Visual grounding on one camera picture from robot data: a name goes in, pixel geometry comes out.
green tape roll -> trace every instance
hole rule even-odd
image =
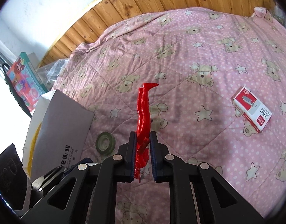
[[[109,132],[102,132],[97,137],[95,146],[96,150],[101,155],[108,155],[110,154],[115,148],[115,137]]]

yellow cable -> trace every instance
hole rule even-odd
[[[29,176],[31,176],[33,154],[34,154],[35,144],[36,144],[36,141],[37,141],[37,137],[38,137],[40,128],[41,128],[41,123],[40,123],[40,125],[38,126],[38,128],[37,128],[37,130],[36,130],[36,132],[35,132],[35,134],[34,134],[34,136],[33,136],[33,139],[32,139],[32,141],[31,141],[30,155],[29,155],[29,161],[28,161],[28,165],[27,165],[27,174],[28,174]]]

plastic bag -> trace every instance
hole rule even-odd
[[[40,67],[36,70],[48,90],[51,90],[59,74],[69,59],[59,59],[53,63]]]
[[[279,4],[276,3],[274,9],[271,11],[271,14],[279,23],[282,24],[283,27],[286,28],[286,14]]]

wooden headboard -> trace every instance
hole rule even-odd
[[[109,26],[144,13],[187,7],[205,7],[215,11],[250,16],[256,6],[271,10],[273,0],[102,0],[89,9],[48,50],[39,66],[68,58],[82,42],[93,43]]]

cardboard packaging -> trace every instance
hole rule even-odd
[[[239,90],[232,103],[257,133],[262,132],[272,116],[272,112],[246,87]]]
[[[30,122],[22,159],[31,182],[57,166],[69,168],[80,161],[94,116],[60,90],[42,95]]]

